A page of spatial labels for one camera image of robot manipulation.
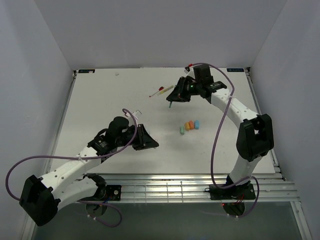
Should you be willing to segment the yellow barrel pen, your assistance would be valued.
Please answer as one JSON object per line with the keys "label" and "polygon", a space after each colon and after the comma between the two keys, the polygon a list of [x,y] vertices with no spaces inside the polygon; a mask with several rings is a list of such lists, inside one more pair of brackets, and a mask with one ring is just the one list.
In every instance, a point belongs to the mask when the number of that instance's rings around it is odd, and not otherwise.
{"label": "yellow barrel pen", "polygon": [[170,87],[167,87],[167,88],[163,89],[163,90],[160,92],[160,94],[163,94],[163,93],[171,90],[172,88],[174,88],[174,85],[171,85]]}

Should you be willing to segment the yellow pen cap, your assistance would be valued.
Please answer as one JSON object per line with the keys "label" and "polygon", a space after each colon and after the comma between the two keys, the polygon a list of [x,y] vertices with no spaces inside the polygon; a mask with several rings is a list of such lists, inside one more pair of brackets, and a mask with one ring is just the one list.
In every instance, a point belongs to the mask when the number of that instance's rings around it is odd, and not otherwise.
{"label": "yellow pen cap", "polygon": [[189,122],[186,122],[186,123],[184,124],[184,128],[185,128],[186,131],[189,131],[189,130],[190,130],[190,124],[189,124]]}

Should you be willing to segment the orange pen cap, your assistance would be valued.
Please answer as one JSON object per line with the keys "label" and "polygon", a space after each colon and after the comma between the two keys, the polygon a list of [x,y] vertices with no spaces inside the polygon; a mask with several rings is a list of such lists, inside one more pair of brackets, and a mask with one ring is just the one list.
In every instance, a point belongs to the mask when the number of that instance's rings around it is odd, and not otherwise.
{"label": "orange pen cap", "polygon": [[190,130],[193,130],[193,129],[195,128],[195,124],[194,124],[194,122],[193,122],[192,120],[190,120],[190,121],[188,122],[188,124],[189,124],[189,129],[190,129]]}

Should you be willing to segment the blue pen cap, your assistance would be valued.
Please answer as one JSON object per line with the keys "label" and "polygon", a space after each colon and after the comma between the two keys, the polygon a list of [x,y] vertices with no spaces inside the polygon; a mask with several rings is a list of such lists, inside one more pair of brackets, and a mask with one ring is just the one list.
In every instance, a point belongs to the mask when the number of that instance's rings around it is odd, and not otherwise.
{"label": "blue pen cap", "polygon": [[200,128],[200,122],[198,120],[194,121],[194,128],[198,130]]}

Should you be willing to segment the green pen cap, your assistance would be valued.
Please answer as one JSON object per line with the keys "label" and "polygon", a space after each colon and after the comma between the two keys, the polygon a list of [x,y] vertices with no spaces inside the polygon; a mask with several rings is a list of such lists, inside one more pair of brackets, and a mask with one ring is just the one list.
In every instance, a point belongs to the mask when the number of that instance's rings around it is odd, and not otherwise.
{"label": "green pen cap", "polygon": [[180,126],[179,132],[180,132],[181,135],[184,135],[184,134],[185,134],[185,127],[184,127],[183,125]]}

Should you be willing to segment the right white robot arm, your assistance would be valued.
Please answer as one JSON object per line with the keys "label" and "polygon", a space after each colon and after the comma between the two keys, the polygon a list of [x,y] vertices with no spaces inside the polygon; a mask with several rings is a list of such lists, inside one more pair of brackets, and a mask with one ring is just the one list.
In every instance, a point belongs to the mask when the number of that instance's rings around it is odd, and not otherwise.
{"label": "right white robot arm", "polygon": [[181,77],[166,100],[187,103],[192,96],[201,96],[220,109],[222,118],[229,118],[238,129],[238,157],[233,170],[224,185],[214,184],[216,188],[225,190],[230,198],[237,199],[244,193],[244,186],[251,181],[259,161],[274,148],[272,119],[268,114],[260,115],[250,110],[233,97],[232,91],[221,81],[204,85],[189,76]]}

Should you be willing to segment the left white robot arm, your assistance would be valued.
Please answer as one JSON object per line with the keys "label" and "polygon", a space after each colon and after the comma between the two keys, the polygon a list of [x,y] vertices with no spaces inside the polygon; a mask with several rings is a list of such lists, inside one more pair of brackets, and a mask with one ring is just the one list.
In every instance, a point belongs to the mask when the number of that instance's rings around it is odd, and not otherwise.
{"label": "left white robot arm", "polygon": [[55,170],[40,177],[30,176],[24,183],[20,206],[37,226],[50,222],[59,210],[76,201],[116,200],[105,179],[89,170],[99,166],[119,148],[132,146],[136,151],[159,147],[143,124],[104,128],[87,146]]}

